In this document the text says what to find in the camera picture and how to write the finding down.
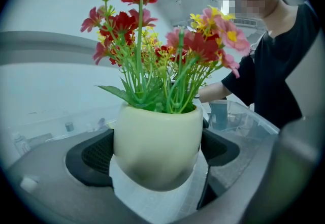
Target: woman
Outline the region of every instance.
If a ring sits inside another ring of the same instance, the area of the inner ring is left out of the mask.
[[[281,128],[302,116],[285,79],[311,47],[320,29],[317,17],[307,4],[289,6],[283,0],[235,0],[236,11],[253,14],[265,26],[252,56],[240,62],[236,79],[230,73],[221,82],[199,91],[200,101],[209,102],[235,94],[255,112]]]

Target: ceramic pot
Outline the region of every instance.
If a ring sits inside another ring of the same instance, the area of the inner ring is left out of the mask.
[[[200,149],[202,109],[165,114],[123,104],[114,126],[114,154],[137,184],[168,191],[191,175]]]

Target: green leaf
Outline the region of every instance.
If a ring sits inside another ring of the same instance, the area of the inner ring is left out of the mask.
[[[128,102],[130,105],[134,106],[133,100],[128,96],[128,94],[125,92],[125,90],[120,90],[117,87],[114,86],[97,86],[103,90],[108,91],[109,93],[118,96],[119,98],[125,100]]]

